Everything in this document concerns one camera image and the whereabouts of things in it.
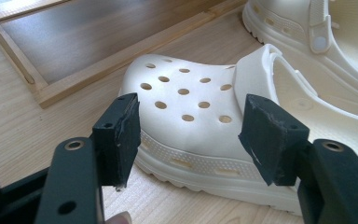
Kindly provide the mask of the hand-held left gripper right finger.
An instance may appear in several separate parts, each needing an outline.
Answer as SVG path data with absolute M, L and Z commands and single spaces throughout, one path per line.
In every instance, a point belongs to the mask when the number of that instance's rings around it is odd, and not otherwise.
M 358 156 L 310 129 L 268 98 L 248 94 L 239 135 L 264 181 L 293 186 L 305 224 L 358 224 Z

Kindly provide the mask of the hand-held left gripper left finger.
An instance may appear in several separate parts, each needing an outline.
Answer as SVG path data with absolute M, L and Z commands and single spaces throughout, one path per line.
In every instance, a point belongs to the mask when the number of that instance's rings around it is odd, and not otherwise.
M 139 101 L 119 96 L 89 137 L 57 145 L 35 224 L 103 224 L 103 186 L 127 187 L 140 145 Z

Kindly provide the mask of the white perforated clog shoe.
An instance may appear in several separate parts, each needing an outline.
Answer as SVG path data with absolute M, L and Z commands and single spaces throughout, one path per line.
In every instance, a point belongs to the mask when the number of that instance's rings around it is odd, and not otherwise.
M 128 67 L 121 93 L 140 101 L 137 165 L 176 187 L 299 214 L 295 187 L 267 185 L 239 134 L 247 94 L 269 98 L 358 155 L 358 116 L 319 98 L 282 53 L 267 44 L 235 64 L 209 65 L 146 54 Z

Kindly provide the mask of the wooden frame with grey panel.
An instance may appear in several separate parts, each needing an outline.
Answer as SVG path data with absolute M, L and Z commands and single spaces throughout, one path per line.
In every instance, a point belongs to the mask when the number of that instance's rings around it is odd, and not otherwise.
M 247 0 L 11 0 L 0 46 L 46 108 Z

